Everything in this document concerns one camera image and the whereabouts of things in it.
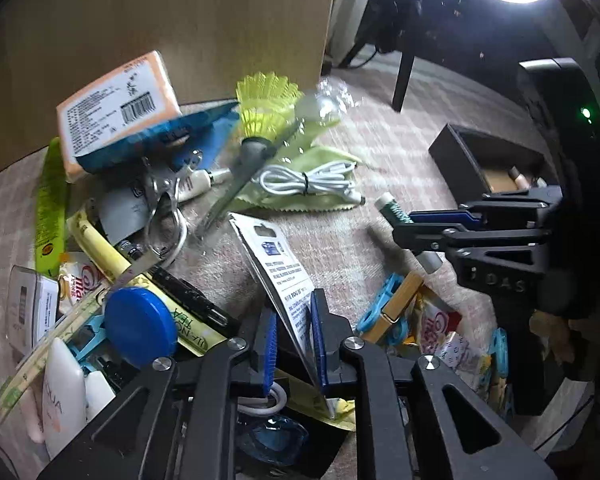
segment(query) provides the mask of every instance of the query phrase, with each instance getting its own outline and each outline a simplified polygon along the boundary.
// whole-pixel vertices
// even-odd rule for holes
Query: yellow tube
[[[91,225],[87,213],[81,208],[67,220],[69,231],[100,271],[113,283],[129,266],[129,262]],[[205,354],[225,337],[189,314],[144,274],[129,282],[129,286],[141,286],[154,293],[170,310],[178,329],[178,343],[197,356]]]

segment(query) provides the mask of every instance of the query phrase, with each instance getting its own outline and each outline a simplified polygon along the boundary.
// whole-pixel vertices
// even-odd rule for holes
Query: blue gripper pad
[[[271,385],[273,384],[274,373],[276,370],[276,355],[278,352],[278,329],[277,314],[271,311],[269,316],[269,329],[267,330],[267,342],[264,353],[264,378],[262,380],[263,397],[269,395]]]
[[[324,349],[324,337],[322,336],[322,326],[320,325],[315,291],[311,293],[311,332],[314,339],[314,357],[315,366],[318,371],[318,380],[320,381],[320,386],[324,389],[327,386],[327,357]]]

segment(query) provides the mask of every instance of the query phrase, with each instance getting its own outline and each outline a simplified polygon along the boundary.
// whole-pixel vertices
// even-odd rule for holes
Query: white bottle
[[[203,193],[209,191],[211,186],[220,184],[230,177],[231,171],[227,168],[217,171],[191,171],[184,179],[180,181],[178,202],[186,202],[187,200],[191,200],[198,195],[202,195]]]
[[[82,368],[61,339],[49,349],[42,387],[42,424],[51,458],[80,433],[87,423]]]
[[[109,404],[116,394],[104,378],[101,371],[91,372],[84,378],[87,397],[87,423],[91,422],[102,409]]]

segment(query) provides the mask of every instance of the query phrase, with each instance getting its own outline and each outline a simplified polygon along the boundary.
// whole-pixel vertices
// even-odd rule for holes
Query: clutter pile
[[[234,234],[274,313],[264,390],[238,399],[238,448],[292,466],[310,436],[293,413],[354,430],[354,402],[321,393],[314,283],[277,224],[237,213],[365,205],[354,179],[361,161],[316,143],[352,106],[344,85],[324,80],[303,93],[285,77],[257,73],[237,83],[235,100],[183,116],[157,52],[60,104],[59,137],[40,178],[36,269],[11,271],[6,335],[19,363],[0,389],[0,421],[20,401],[29,436],[45,442],[53,459],[141,369],[202,356],[235,338],[241,320],[167,270],[182,251],[211,248],[224,230]],[[227,168],[218,167],[221,152],[232,156]],[[104,192],[65,218],[74,183],[88,175]],[[212,187],[221,196],[189,225],[180,204]],[[376,206],[392,225],[411,221],[388,193]],[[76,244],[81,251],[67,250]],[[427,273],[442,264],[433,251],[416,257]],[[460,321],[413,271],[387,278],[358,331],[397,355],[438,356],[505,416],[506,335],[494,334],[484,353],[461,335]],[[281,338],[290,340],[301,377],[276,364]],[[36,388],[42,410],[31,401]],[[276,434],[285,435],[284,446]]]

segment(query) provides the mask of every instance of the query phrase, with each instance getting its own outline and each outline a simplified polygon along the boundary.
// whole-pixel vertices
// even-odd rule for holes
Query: instruction leaflet
[[[281,317],[314,386],[320,390],[311,340],[314,284],[273,222],[229,214],[254,278],[264,286]]]

